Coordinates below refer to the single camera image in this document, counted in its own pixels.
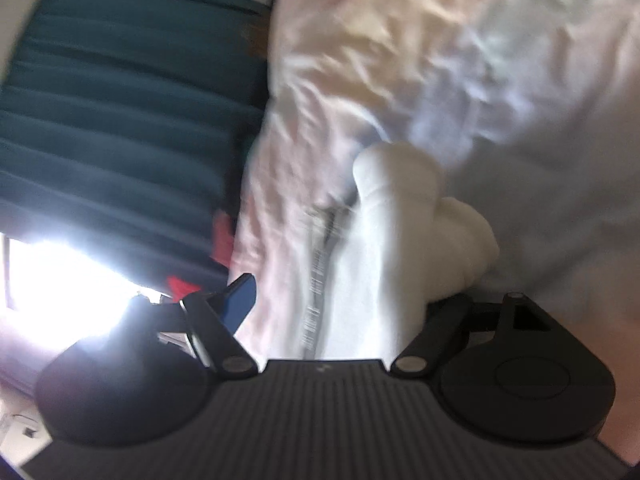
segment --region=bright light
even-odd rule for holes
[[[11,241],[11,292],[18,328],[34,343],[63,349],[101,335],[122,317],[129,300],[160,293],[142,288],[64,245]]]

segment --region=gray zipper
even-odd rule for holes
[[[303,359],[316,358],[318,338],[324,315],[324,292],[331,254],[342,237],[344,221],[350,209],[336,206],[315,208],[311,216],[311,272],[310,295],[307,300],[303,324]]]

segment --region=silver screw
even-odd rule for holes
[[[415,374],[427,367],[427,361],[417,355],[407,355],[396,361],[396,367],[406,374]]]
[[[222,367],[230,374],[243,374],[251,370],[253,364],[249,359],[242,356],[227,357],[222,361]]]

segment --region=wrinkled bed sheet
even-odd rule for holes
[[[522,290],[592,348],[637,351],[639,3],[278,0],[273,99],[232,261],[258,280],[242,343],[260,360],[296,356],[306,211],[349,195],[363,147],[406,139],[494,229],[501,256],[477,298]],[[635,461],[640,381],[603,354],[618,382],[603,438]],[[634,368],[638,354],[623,357]]]

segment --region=dark blue pleated fabric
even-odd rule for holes
[[[42,0],[0,89],[0,232],[209,290],[212,215],[257,135],[250,0]]]

